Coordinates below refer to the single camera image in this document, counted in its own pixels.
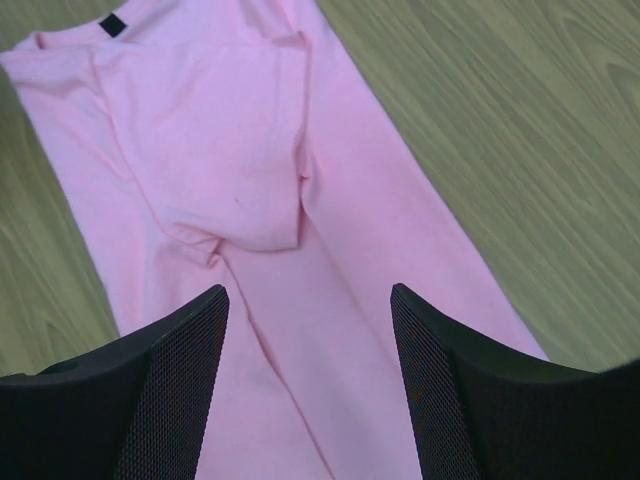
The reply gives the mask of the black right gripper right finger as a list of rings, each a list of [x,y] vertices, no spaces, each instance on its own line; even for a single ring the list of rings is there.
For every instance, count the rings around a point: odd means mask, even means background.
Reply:
[[[587,372],[499,343],[408,287],[394,335],[426,479],[635,479],[639,364]]]

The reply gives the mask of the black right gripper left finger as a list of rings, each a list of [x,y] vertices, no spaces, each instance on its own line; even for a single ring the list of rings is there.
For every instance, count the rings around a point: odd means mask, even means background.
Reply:
[[[194,478],[228,313],[215,285],[100,348],[2,377],[2,478]]]

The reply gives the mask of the pink t shirt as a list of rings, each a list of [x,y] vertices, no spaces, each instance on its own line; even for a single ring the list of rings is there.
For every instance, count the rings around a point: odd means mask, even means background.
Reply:
[[[201,479],[417,479],[389,297],[542,349],[312,1],[129,1],[1,63],[119,331],[214,284]]]

